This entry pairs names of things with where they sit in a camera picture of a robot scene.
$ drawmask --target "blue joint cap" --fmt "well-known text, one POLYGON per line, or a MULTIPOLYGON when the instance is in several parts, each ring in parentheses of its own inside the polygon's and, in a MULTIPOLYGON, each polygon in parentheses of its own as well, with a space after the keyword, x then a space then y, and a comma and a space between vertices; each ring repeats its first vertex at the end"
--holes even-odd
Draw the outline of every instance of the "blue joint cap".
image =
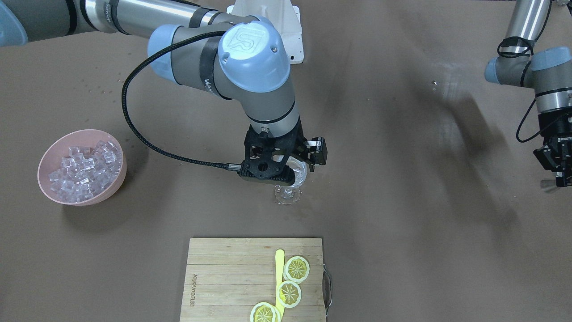
POLYGON ((281 87, 290 76, 290 60, 280 33, 267 19, 240 23, 219 42, 219 63, 236 86, 254 93, 281 87))
POLYGON ((534 54, 530 69, 544 70, 572 60, 568 47, 554 47, 534 54))
POLYGON ((487 68, 484 69, 484 79, 488 82, 500 84, 499 78, 496 76, 496 60, 498 57, 491 59, 488 64, 487 68))
POLYGON ((28 43, 28 34, 14 13, 0 0, 0 47, 22 46, 28 43))
MULTIPOLYGON (((180 25, 162 25, 155 29, 149 37, 149 43, 147 44, 147 56, 151 57, 159 50, 169 47, 173 44, 173 37, 175 32, 180 25)), ((151 63, 151 68, 155 74, 163 77, 166 80, 170 80, 173 83, 180 85, 175 80, 173 75, 173 65, 171 65, 171 52, 164 54, 155 61, 151 63)))

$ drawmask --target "yellow knife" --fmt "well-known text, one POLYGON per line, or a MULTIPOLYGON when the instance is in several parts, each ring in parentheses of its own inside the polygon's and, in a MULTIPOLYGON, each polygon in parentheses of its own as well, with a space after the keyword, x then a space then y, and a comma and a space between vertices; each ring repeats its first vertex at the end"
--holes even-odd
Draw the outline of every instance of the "yellow knife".
POLYGON ((280 312, 280 316, 284 316, 284 306, 278 301, 278 287, 282 284, 282 275, 284 273, 284 250, 279 249, 276 251, 276 309, 280 312))

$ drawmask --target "robotic arm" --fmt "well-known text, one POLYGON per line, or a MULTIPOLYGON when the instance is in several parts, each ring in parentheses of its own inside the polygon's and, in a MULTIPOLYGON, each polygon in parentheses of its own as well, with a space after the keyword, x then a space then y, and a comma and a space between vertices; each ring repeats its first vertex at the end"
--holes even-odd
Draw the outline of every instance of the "robotic arm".
MULTIPOLYGON (((572 7, 569 0, 557 4, 572 7)), ((572 55, 567 47, 534 54, 551 6, 551 0, 517 0, 499 57, 488 63, 484 75, 491 83, 534 89, 538 134, 544 138, 534 155, 553 172, 557 186, 566 187, 572 186, 572 55)))
POLYGON ((0 45, 99 30, 148 38, 149 56, 180 41, 219 32, 222 36, 165 53, 151 66, 178 85, 242 104, 251 124, 244 140, 245 158, 224 168, 246 180, 289 186, 295 181, 286 165, 289 156, 308 163, 311 171, 315 164, 326 163, 324 138, 304 137, 289 58, 280 34, 264 17, 238 17, 185 0, 0 0, 3 17, 7 18, 0 19, 0 45))

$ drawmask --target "wooden cutting board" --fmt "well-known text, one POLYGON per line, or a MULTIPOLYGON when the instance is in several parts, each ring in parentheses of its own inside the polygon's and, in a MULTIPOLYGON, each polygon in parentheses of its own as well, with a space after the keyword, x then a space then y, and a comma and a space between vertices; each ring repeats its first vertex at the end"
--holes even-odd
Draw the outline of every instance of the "wooden cutting board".
POLYGON ((300 304, 282 321, 325 322, 320 238, 191 238, 180 321, 248 322, 257 303, 275 305, 277 249, 310 264, 300 304))

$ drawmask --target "glass base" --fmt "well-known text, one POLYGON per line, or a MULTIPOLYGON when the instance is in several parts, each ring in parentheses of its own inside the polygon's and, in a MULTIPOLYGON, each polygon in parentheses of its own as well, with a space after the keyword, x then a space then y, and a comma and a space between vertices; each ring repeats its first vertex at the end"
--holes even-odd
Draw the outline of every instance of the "glass base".
POLYGON ((278 200, 278 203, 283 205, 291 205, 298 200, 300 200, 300 188, 293 188, 292 186, 275 186, 274 196, 278 200))

